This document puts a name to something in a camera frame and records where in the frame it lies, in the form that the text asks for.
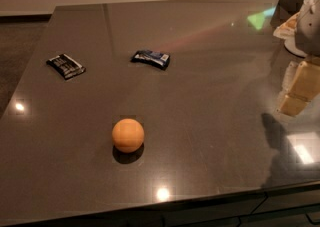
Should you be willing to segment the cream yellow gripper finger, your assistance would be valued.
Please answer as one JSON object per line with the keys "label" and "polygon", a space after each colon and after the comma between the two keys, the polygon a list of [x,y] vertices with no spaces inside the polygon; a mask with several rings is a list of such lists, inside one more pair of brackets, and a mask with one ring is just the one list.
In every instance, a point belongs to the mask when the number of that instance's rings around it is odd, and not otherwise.
{"label": "cream yellow gripper finger", "polygon": [[297,116],[320,93],[320,58],[308,56],[300,63],[291,61],[285,71],[278,111]]}

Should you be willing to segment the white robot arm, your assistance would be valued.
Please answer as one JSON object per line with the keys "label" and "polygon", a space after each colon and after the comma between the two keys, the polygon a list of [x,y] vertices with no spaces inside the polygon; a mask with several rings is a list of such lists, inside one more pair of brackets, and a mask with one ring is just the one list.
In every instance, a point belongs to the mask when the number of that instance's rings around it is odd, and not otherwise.
{"label": "white robot arm", "polygon": [[303,60],[286,69],[277,110],[297,116],[320,94],[320,0],[304,0],[299,12],[274,32],[285,48]]}

